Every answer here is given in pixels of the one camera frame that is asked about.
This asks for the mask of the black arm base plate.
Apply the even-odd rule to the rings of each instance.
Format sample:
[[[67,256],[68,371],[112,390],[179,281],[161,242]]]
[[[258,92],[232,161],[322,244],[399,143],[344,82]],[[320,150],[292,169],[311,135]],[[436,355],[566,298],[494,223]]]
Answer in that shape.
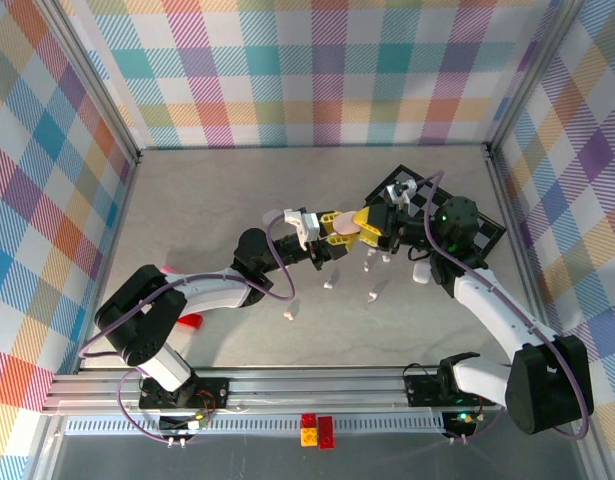
[[[173,392],[167,391],[152,378],[142,379],[139,383],[141,397],[140,409],[224,409],[229,394],[229,379],[226,377],[193,376]]]
[[[437,377],[427,374],[406,374],[404,387],[410,407],[480,407],[494,403],[475,394],[458,392],[441,385]]]

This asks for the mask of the aluminium frame post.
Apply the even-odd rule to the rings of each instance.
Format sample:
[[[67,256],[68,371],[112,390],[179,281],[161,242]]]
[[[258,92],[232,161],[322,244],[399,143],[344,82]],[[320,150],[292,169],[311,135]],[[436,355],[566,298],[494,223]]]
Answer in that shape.
[[[57,41],[80,78],[86,91],[92,97],[102,118],[106,121],[114,139],[134,165],[141,159],[141,151],[125,125],[111,95],[99,76],[86,49],[78,37],[71,21],[59,0],[33,0],[41,15],[57,37]]]
[[[521,110],[542,79],[585,1],[546,0],[545,11],[537,21],[529,24],[531,36],[527,45],[520,50],[522,56],[513,70],[481,147],[487,162],[493,160],[496,151],[510,135]]]

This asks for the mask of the black controller board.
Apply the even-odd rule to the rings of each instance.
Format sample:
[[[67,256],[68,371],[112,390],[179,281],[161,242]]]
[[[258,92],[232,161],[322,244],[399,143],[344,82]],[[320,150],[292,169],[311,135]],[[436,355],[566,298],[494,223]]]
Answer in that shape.
[[[209,414],[195,414],[186,418],[161,416],[158,428],[162,431],[189,431],[196,432],[208,426],[211,416]]]
[[[472,411],[445,411],[442,420],[443,435],[447,438],[469,437],[477,430],[477,414]]]

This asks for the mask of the wide aluminium mounting rail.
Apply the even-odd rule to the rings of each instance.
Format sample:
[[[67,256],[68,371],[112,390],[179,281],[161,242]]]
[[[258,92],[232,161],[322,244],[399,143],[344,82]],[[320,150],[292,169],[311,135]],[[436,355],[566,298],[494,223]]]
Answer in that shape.
[[[478,410],[479,407],[410,407],[406,374],[431,375],[431,367],[282,367],[206,368],[199,377],[226,377],[229,394],[219,413],[303,414],[405,413]],[[85,368],[76,375],[54,378],[42,412],[47,415],[103,415],[121,406],[134,414],[183,416],[196,409],[140,409],[141,375],[127,369]]]

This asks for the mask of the thin aluminium wall rail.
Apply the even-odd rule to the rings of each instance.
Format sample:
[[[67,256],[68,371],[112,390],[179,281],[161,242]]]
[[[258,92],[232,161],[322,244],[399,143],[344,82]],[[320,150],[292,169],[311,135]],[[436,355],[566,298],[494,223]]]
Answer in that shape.
[[[145,147],[140,150],[140,155],[147,152],[187,152],[187,151],[238,151],[238,150],[289,150],[289,149],[328,149],[328,148],[423,148],[423,147],[485,147],[491,146],[491,142],[450,142],[450,143],[352,143],[352,144],[323,144],[323,145],[237,145],[223,147],[206,146],[181,146],[181,147]]]

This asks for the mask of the long red toy brick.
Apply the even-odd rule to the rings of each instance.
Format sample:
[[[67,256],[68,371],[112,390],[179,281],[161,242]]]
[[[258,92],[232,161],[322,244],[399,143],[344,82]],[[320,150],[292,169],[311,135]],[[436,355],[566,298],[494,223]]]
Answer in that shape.
[[[320,450],[333,450],[335,448],[334,421],[331,416],[317,418],[318,448]]]

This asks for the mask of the black and white chessboard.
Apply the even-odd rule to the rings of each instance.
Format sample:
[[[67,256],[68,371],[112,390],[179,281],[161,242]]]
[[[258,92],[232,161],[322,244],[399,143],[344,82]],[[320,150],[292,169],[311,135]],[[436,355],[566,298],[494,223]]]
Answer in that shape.
[[[384,195],[386,194],[386,187],[389,184],[393,184],[395,182],[405,183],[407,180],[411,179],[419,182],[423,179],[423,177],[410,168],[404,165],[399,165],[365,197],[365,205],[368,206],[372,203],[377,203],[379,200],[383,200]],[[431,182],[426,182],[424,186],[421,186],[417,190],[417,193],[411,199],[410,213],[414,218],[423,218],[424,209],[431,188]],[[432,199],[432,205],[430,208],[431,217],[434,217],[436,210],[443,206],[452,197],[452,194],[438,187]],[[478,215],[478,225],[479,229],[474,237],[474,244],[482,258],[486,258],[498,241],[503,237],[506,232],[506,228],[482,213]]]

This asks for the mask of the aluminium side rail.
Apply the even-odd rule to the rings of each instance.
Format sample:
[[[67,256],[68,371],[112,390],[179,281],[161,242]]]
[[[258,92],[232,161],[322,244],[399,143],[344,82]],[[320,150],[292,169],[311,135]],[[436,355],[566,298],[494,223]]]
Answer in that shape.
[[[141,164],[144,161],[144,154],[144,150],[138,151],[137,157],[133,160],[131,168],[128,172],[127,183],[121,190],[122,196],[120,197],[120,203],[117,209],[116,216],[112,222],[111,233],[105,236],[105,250],[98,271],[99,275],[92,289],[92,296],[88,305],[87,316],[85,317],[85,320],[83,321],[79,332],[77,352],[69,369],[70,374],[78,374],[83,363],[83,358],[80,356],[79,351],[88,341],[95,327],[94,316],[97,311],[97,308],[102,303],[102,299],[113,266],[113,261],[118,247],[118,243],[122,235],[124,221],[129,210],[129,204],[131,202],[131,197],[135,187],[136,179],[139,174]]]
[[[528,301],[528,309],[538,320],[550,326],[551,323],[548,320],[544,303],[532,273],[529,256],[520,230],[520,223],[513,210],[511,196],[504,182],[499,155],[490,143],[485,142],[481,147],[503,222],[507,228],[514,261],[519,272],[525,297]]]

